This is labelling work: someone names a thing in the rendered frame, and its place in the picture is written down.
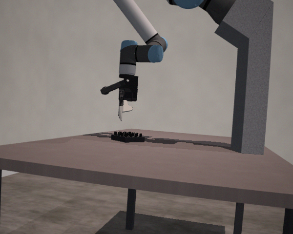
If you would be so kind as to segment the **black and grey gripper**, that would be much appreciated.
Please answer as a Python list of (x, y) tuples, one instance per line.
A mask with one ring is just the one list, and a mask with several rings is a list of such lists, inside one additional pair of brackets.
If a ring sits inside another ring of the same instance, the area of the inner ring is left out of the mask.
[[(137, 101), (138, 76), (129, 74), (119, 74), (119, 78), (124, 78), (125, 85), (119, 88), (119, 112), (118, 116), (122, 121), (124, 112), (132, 111), (133, 108), (128, 105), (128, 101)], [(127, 81), (127, 79), (129, 81)]]

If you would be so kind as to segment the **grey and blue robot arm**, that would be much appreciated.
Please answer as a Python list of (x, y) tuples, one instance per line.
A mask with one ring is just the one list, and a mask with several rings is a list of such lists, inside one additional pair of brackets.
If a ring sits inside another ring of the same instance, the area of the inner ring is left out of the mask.
[[(170, 5), (184, 9), (199, 6), (220, 25), (236, 0), (167, 0)], [(203, 2), (204, 1), (204, 2)], [(135, 75), (137, 62), (161, 62), (168, 43), (160, 37), (134, 0), (114, 0), (125, 17), (129, 20), (146, 45), (138, 45), (136, 41), (124, 40), (120, 49), (119, 74)], [(103, 95), (125, 85), (124, 80), (105, 86), (101, 89)]]

